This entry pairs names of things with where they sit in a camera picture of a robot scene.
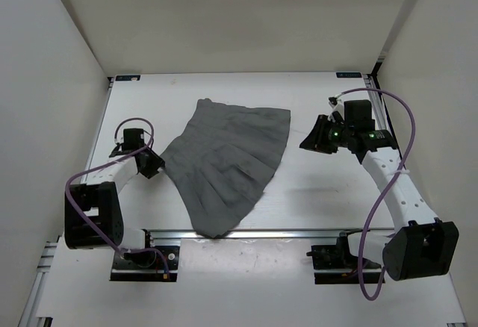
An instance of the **wrinkled fabric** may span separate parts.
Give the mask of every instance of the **wrinkled fabric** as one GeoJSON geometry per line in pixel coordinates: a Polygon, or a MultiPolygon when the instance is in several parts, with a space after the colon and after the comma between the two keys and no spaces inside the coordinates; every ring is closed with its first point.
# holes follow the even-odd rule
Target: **wrinkled fabric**
{"type": "Polygon", "coordinates": [[[254,208],[280,164],[290,124],[285,109],[197,102],[161,154],[196,232],[219,237],[254,208]]]}

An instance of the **table surface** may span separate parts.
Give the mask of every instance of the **table surface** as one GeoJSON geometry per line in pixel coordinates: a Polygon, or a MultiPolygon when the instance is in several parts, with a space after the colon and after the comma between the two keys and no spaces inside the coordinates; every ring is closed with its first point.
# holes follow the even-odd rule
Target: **table surface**
{"type": "MultiPolygon", "coordinates": [[[[115,82],[92,166],[114,147],[117,124],[143,116],[155,125],[155,151],[182,133],[196,101],[291,109],[291,135],[262,199],[238,226],[359,228],[378,192],[349,152],[321,155],[298,148],[327,98],[363,87],[335,73],[142,75],[115,82]]],[[[350,95],[366,99],[367,93],[350,95]]],[[[191,229],[173,183],[164,174],[138,176],[120,194],[127,225],[191,229]]],[[[391,227],[383,206],[375,226],[391,227]]],[[[440,326],[464,322],[448,275],[394,282],[368,302],[357,285],[314,285],[307,239],[181,241],[176,283],[111,282],[109,249],[68,250],[60,239],[37,311],[64,326],[440,326]]]]}
{"type": "MultiPolygon", "coordinates": [[[[346,149],[322,155],[299,149],[317,116],[329,113],[328,98],[364,87],[362,78],[337,78],[334,72],[141,75],[114,82],[91,166],[103,164],[114,147],[117,125],[141,116],[155,127],[154,150],[162,153],[179,136],[198,99],[247,107],[291,110],[291,131],[282,162],[264,195],[236,229],[360,228],[379,191],[346,149]]],[[[367,92],[348,99],[368,99],[367,92]]],[[[131,122],[125,127],[144,127],[131,122]]],[[[192,229],[186,207],[171,180],[161,172],[138,176],[119,195],[125,224],[132,228],[192,229]]],[[[373,227],[393,227],[385,204],[373,227]]]]}

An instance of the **white wall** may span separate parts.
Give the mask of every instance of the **white wall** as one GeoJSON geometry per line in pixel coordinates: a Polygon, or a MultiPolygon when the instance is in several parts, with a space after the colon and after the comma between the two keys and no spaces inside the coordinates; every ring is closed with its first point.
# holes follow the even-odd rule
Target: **white wall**
{"type": "Polygon", "coordinates": [[[60,0],[0,0],[0,326],[16,326],[107,79],[60,0]]]}
{"type": "MultiPolygon", "coordinates": [[[[407,167],[444,220],[460,231],[451,271],[471,326],[478,326],[478,0],[419,0],[384,66],[382,89],[415,112],[407,167]]],[[[387,101],[401,146],[409,120],[387,101]]]]}
{"type": "Polygon", "coordinates": [[[63,0],[108,75],[370,72],[403,0],[63,0]]]}

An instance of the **purple cable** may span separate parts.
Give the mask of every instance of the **purple cable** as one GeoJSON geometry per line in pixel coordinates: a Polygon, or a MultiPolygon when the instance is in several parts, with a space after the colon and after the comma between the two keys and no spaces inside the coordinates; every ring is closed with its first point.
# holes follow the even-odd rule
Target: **purple cable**
{"type": "Polygon", "coordinates": [[[149,125],[149,127],[151,128],[151,134],[149,135],[149,140],[148,140],[148,143],[135,150],[134,152],[132,153],[129,153],[127,155],[123,155],[122,157],[116,159],[115,161],[111,161],[109,163],[106,163],[106,164],[103,164],[103,165],[100,165],[100,166],[97,166],[95,168],[92,168],[92,169],[88,169],[88,170],[85,170],[83,172],[79,172],[79,173],[76,173],[74,174],[74,176],[72,176],[70,179],[68,179],[66,181],[66,184],[65,184],[65,195],[66,195],[66,198],[68,199],[69,203],[73,206],[73,208],[76,210],[76,212],[78,213],[78,215],[98,234],[98,236],[100,236],[115,252],[117,252],[118,254],[120,254],[121,256],[123,256],[123,253],[124,252],[128,252],[128,253],[131,253],[131,254],[138,254],[138,253],[141,253],[141,252],[148,252],[148,251],[151,251],[151,252],[154,252],[155,254],[159,255],[159,257],[161,258],[161,260],[163,261],[163,265],[164,265],[164,272],[168,275],[168,278],[169,278],[169,274],[170,274],[170,271],[169,271],[169,268],[167,266],[167,261],[166,261],[166,258],[164,257],[164,255],[157,249],[153,249],[151,247],[149,248],[145,248],[145,249],[121,249],[119,246],[117,246],[113,241],[111,241],[111,239],[98,227],[96,226],[96,224],[91,221],[91,219],[83,212],[83,210],[79,207],[79,205],[76,203],[76,201],[74,200],[72,194],[70,193],[69,191],[69,187],[70,185],[72,184],[72,182],[74,182],[74,180],[76,180],[77,178],[80,178],[81,176],[83,175],[86,175],[86,174],[90,174],[91,172],[97,172],[98,170],[101,170],[101,169],[104,169],[104,168],[108,168],[116,163],[119,163],[120,161],[125,161],[126,159],[128,158],[131,158],[133,156],[135,156],[136,154],[138,153],[141,153],[143,150],[146,150],[148,149],[152,143],[154,142],[154,136],[155,136],[155,128],[153,127],[153,125],[151,124],[151,122],[147,119],[144,119],[144,118],[140,118],[140,117],[135,117],[135,118],[128,118],[128,119],[125,119],[123,120],[118,126],[117,126],[117,129],[114,131],[114,139],[116,140],[117,136],[118,136],[118,131],[120,130],[121,126],[124,125],[125,123],[127,122],[130,122],[130,121],[133,121],[133,120],[140,120],[141,122],[145,122],[147,125],[149,125]]]}
{"type": "Polygon", "coordinates": [[[390,96],[394,99],[396,99],[407,111],[410,117],[410,123],[412,124],[412,132],[410,134],[410,141],[409,144],[407,145],[405,152],[403,153],[403,158],[400,164],[398,164],[397,167],[397,172],[394,174],[393,178],[388,182],[387,186],[385,189],[380,193],[379,197],[375,201],[375,203],[372,206],[372,209],[370,210],[370,213],[368,213],[367,219],[365,220],[364,224],[364,230],[361,233],[360,236],[360,244],[358,245],[358,281],[360,282],[360,289],[362,293],[364,294],[365,298],[368,299],[369,301],[375,301],[377,297],[380,294],[380,290],[382,289],[382,283],[383,283],[383,276],[385,275],[385,268],[382,268],[382,272],[380,273],[379,277],[379,283],[377,284],[375,293],[370,296],[365,289],[365,283],[364,283],[364,248],[365,248],[365,238],[367,236],[368,229],[370,227],[370,223],[372,222],[373,215],[375,214],[376,210],[379,208],[380,203],[382,200],[385,198],[385,195],[387,195],[388,191],[390,191],[391,187],[395,184],[395,181],[400,176],[400,170],[403,168],[405,165],[406,158],[409,156],[410,151],[412,150],[413,142],[415,141],[415,131],[416,131],[416,125],[415,125],[415,118],[413,117],[412,109],[403,101],[399,96],[390,93],[386,90],[376,90],[374,88],[355,88],[353,90],[346,90],[345,92],[342,92],[340,96],[343,96],[348,93],[352,92],[361,92],[361,91],[370,91],[370,92],[378,92],[381,94],[385,94],[386,96],[390,96]]]}

